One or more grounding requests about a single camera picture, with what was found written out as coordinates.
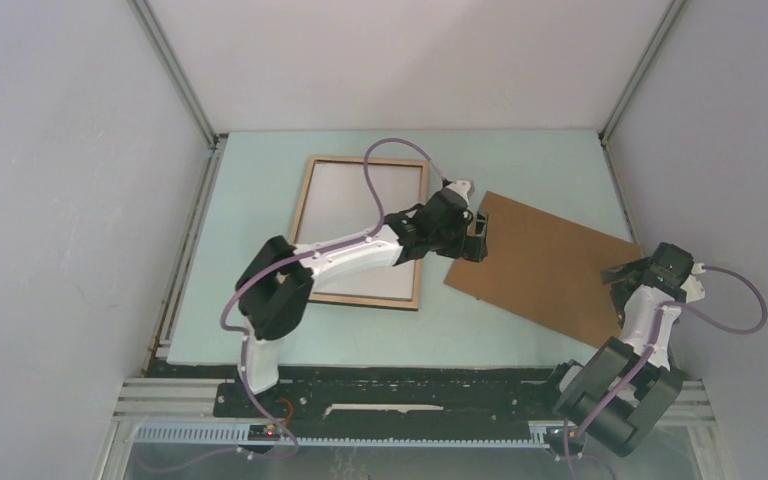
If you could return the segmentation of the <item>brown cardboard backing board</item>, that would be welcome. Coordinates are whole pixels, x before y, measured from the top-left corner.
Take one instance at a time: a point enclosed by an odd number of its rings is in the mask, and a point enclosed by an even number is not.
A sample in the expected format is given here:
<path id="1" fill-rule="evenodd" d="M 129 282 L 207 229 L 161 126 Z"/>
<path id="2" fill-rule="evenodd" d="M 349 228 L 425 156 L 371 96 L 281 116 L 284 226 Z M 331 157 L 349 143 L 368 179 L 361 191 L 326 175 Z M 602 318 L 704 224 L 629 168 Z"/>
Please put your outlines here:
<path id="1" fill-rule="evenodd" d="M 619 335 L 602 271 L 641 257 L 639 246 L 494 192 L 488 254 L 455 261 L 445 284 L 593 347 Z"/>

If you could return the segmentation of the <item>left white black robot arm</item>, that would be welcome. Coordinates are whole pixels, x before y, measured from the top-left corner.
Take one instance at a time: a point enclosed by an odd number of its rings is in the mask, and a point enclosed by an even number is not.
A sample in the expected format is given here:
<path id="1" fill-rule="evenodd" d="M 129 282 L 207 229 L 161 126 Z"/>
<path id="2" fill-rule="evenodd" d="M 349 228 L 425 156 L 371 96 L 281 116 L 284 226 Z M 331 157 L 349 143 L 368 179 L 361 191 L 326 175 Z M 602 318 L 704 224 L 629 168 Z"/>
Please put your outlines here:
<path id="1" fill-rule="evenodd" d="M 419 261 L 429 253 L 483 261 L 489 215 L 471 210 L 471 191 L 466 180 L 449 182 L 426 203 L 386 214 L 368 229 L 329 242 L 269 239 L 238 279 L 220 317 L 226 331 L 234 328 L 228 322 L 231 310 L 245 319 L 238 328 L 243 335 L 238 404 L 257 417 L 274 408 L 284 339 L 300 324 L 315 288 L 351 274 Z"/>

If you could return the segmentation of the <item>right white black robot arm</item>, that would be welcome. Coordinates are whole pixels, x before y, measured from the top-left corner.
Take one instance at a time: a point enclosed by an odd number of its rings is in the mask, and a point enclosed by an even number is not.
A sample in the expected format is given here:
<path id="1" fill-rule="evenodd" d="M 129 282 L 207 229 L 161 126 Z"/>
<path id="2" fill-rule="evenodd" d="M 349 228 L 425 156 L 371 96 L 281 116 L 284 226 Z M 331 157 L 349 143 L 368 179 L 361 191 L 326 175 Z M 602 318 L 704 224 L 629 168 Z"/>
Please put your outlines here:
<path id="1" fill-rule="evenodd" d="M 564 418 L 613 454 L 631 454 L 682 389 L 670 370 L 668 343 L 683 304 L 699 290 L 694 259 L 669 243 L 601 274 L 621 332 L 585 365 L 561 365 L 561 379 L 541 392 L 545 411 Z"/>

